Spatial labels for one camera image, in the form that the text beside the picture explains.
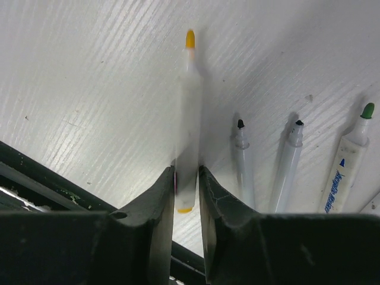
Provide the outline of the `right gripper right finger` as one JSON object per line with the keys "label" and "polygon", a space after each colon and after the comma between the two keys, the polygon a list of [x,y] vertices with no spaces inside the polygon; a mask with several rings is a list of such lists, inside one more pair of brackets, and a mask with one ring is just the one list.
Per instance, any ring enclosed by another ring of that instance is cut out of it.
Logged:
{"label": "right gripper right finger", "polygon": [[208,284],[378,284],[379,217],[261,214],[199,169]]}

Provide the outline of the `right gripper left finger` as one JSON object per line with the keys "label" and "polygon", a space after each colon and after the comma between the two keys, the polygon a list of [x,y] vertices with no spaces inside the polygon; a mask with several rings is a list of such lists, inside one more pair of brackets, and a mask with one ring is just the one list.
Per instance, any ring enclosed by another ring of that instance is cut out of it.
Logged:
{"label": "right gripper left finger", "polygon": [[168,284],[174,169],[124,207],[2,211],[2,284]]}

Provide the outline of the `dark green marker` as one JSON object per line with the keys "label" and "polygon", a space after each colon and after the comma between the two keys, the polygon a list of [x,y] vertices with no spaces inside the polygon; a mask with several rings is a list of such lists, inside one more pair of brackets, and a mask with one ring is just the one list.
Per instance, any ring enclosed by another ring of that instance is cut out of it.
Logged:
{"label": "dark green marker", "polygon": [[355,124],[341,137],[318,207],[319,213],[342,212],[369,145],[368,133],[374,110],[375,104],[368,103]]}

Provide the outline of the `black cap marker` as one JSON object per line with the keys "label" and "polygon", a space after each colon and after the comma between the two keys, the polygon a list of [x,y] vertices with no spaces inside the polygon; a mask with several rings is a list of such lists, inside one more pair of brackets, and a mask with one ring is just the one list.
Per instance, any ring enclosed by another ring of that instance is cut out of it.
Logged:
{"label": "black cap marker", "polygon": [[283,213],[287,207],[303,147],[303,128],[304,123],[297,120],[284,143],[271,199],[271,211],[274,213]]}

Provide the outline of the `yellow cap marker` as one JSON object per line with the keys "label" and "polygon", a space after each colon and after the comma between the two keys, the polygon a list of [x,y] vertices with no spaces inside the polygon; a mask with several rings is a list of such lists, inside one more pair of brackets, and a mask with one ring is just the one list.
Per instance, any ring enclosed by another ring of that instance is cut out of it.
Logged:
{"label": "yellow cap marker", "polygon": [[204,86],[197,67],[195,33],[191,29],[186,33],[184,52],[175,137],[175,208],[181,214],[191,212],[195,205]]}

